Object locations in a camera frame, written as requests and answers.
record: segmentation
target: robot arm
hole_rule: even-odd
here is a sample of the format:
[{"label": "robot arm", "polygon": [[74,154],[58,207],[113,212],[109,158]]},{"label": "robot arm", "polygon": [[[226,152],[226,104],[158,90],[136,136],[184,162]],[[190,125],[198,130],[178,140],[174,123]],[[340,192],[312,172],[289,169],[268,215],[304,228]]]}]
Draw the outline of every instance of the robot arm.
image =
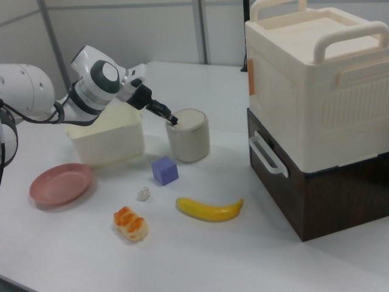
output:
[{"label": "robot arm", "polygon": [[26,64],[0,64],[0,144],[5,145],[5,155],[1,152],[5,166],[16,154],[15,126],[22,120],[87,126],[114,97],[138,110],[146,107],[177,124],[170,110],[153,100],[151,90],[143,84],[144,64],[126,70],[99,50],[86,46],[71,66],[80,78],[72,84],[66,97],[55,100],[53,84],[41,69]]}]

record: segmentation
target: box handle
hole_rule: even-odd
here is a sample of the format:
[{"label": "box handle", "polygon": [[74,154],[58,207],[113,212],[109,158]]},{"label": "box handle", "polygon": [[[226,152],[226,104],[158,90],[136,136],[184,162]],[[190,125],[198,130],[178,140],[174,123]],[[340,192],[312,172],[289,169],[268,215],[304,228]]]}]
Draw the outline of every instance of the box handle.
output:
[{"label": "box handle", "polygon": [[[265,7],[275,6],[282,3],[293,2],[294,0],[256,0],[250,9],[250,21],[258,21],[258,12]],[[306,0],[298,0],[298,10],[306,10]]]},{"label": "box handle", "polygon": [[387,48],[389,46],[389,27],[381,21],[373,21],[368,24],[358,24],[324,35],[316,42],[314,49],[314,63],[320,64],[324,62],[326,49],[333,43],[376,34],[380,35],[378,47],[382,49]]},{"label": "box handle", "polygon": [[[261,153],[260,149],[258,149],[257,144],[262,148],[262,150],[273,160],[274,164],[277,167],[272,167],[269,162],[266,160],[266,158]],[[253,137],[249,139],[249,145],[251,149],[255,152],[255,154],[258,156],[260,161],[263,163],[265,168],[273,174],[282,173],[286,178],[289,176],[289,173],[287,172],[286,166],[282,163],[282,161],[278,158],[278,156],[274,153],[274,151],[268,146],[266,141],[261,137],[261,135],[255,131],[255,134]]]}]

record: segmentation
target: brown wooden box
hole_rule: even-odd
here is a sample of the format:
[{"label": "brown wooden box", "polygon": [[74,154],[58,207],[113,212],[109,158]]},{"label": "brown wooden box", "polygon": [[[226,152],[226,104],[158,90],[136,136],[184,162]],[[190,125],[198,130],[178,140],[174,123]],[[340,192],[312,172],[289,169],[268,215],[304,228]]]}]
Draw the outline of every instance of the brown wooden box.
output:
[{"label": "brown wooden box", "polygon": [[302,241],[389,215],[389,153],[303,173],[250,109],[247,120],[249,137],[259,132],[287,167],[288,178],[268,172],[250,148],[252,168]]}]

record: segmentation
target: cylindrical container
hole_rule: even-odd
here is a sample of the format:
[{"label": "cylindrical container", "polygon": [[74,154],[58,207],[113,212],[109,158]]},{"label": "cylindrical container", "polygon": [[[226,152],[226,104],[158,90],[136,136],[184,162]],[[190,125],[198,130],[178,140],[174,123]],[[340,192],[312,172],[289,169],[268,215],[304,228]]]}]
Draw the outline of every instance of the cylindrical container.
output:
[{"label": "cylindrical container", "polygon": [[207,116],[193,108],[174,113],[177,125],[166,122],[171,152],[183,162],[195,162],[209,153],[210,139]]}]

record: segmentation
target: toy banana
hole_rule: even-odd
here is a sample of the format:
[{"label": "toy banana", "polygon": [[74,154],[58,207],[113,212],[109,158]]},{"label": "toy banana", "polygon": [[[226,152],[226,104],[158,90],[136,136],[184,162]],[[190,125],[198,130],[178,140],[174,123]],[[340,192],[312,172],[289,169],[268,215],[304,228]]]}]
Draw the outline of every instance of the toy banana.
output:
[{"label": "toy banana", "polygon": [[188,198],[178,198],[176,204],[179,210],[186,215],[205,221],[226,221],[239,214],[243,205],[243,199],[228,206],[205,205]]}]

